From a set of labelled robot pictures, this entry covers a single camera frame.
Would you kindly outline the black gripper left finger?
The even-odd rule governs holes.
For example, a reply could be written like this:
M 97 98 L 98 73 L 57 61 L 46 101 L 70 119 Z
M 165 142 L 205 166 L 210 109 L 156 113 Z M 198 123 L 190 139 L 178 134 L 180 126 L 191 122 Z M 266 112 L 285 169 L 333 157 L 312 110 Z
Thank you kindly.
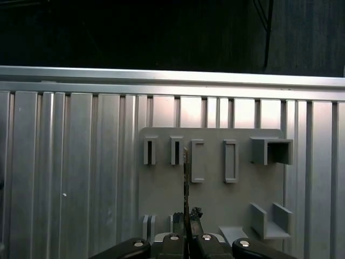
M 143 238 L 130 238 L 91 258 L 186 258 L 184 214 L 172 216 L 173 233 L 160 233 L 153 243 Z

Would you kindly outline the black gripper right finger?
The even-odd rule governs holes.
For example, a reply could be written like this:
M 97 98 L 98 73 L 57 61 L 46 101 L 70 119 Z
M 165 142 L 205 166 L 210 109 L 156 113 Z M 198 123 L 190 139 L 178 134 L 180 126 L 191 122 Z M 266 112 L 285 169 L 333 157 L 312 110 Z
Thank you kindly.
M 203 231 L 202 215 L 199 207 L 193 207 L 188 216 L 190 258 L 293 258 L 247 237 L 236 239 L 232 244 L 221 242 L 214 234 Z

